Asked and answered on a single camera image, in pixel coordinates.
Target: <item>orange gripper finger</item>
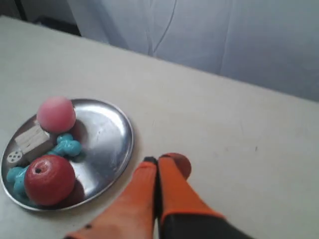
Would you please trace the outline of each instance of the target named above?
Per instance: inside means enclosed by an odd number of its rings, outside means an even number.
[[[176,156],[178,156],[179,164],[175,163]],[[180,170],[180,165],[188,164],[190,165],[189,160],[181,154],[165,154],[159,158],[162,194],[161,223],[166,216],[172,214],[197,214],[224,218],[222,214],[209,208],[186,182],[185,178],[189,175],[190,169],[188,169],[189,173],[184,173]]]
[[[156,173],[157,166],[153,162],[140,163],[131,182],[115,202],[91,223],[65,238],[152,239]]]

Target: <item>red apple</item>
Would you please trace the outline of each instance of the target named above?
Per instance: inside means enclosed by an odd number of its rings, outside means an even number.
[[[65,158],[45,155],[28,167],[24,186],[28,197],[35,203],[51,206],[67,198],[75,184],[75,173]]]

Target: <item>white table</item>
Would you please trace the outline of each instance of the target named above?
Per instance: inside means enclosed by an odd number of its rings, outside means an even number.
[[[77,209],[30,213],[1,189],[1,238],[62,238],[103,211],[144,156],[170,151],[190,158],[203,200],[251,236],[319,238],[317,103],[5,17],[0,93],[2,151],[52,95],[116,104],[137,139],[123,176]]]

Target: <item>pink ball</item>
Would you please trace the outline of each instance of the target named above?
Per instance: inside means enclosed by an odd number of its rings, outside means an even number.
[[[63,96],[56,96],[40,106],[36,119],[44,130],[63,133],[74,126],[76,117],[72,102]]]

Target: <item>small round piece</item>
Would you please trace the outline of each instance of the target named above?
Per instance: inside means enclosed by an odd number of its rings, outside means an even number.
[[[75,184],[75,173],[68,160],[44,155],[28,167],[24,186],[27,196],[36,204],[55,205],[69,196]]]
[[[72,102],[63,97],[51,97],[39,108],[36,118],[41,127],[51,133],[63,133],[75,124],[75,111]]]
[[[23,155],[21,151],[13,151],[6,158],[10,168],[16,167],[18,164],[23,164]]]

